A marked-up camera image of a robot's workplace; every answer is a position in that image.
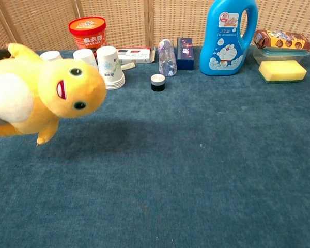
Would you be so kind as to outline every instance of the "small white box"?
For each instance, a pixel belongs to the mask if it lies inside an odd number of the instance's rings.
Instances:
[[[118,48],[118,59],[121,64],[134,62],[136,64],[152,63],[155,61],[155,48]]]

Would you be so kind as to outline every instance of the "navy blue box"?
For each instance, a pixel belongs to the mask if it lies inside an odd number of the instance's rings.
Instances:
[[[192,38],[177,39],[177,57],[178,70],[194,70],[194,53]]]

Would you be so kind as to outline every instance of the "yellow sponge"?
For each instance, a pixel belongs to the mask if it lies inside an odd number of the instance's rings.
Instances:
[[[263,61],[258,70],[268,83],[300,82],[306,75],[306,70],[295,60]]]

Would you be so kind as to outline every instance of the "plush toy mouth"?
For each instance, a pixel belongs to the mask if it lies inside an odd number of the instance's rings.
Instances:
[[[57,94],[60,98],[66,100],[67,99],[67,94],[66,94],[66,85],[64,84],[64,81],[61,80],[60,82],[58,82],[57,84]]]

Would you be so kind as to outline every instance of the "red lid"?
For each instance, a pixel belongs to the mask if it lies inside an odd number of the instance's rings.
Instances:
[[[69,23],[69,31],[73,35],[93,35],[103,31],[106,22],[103,17],[82,17]]]

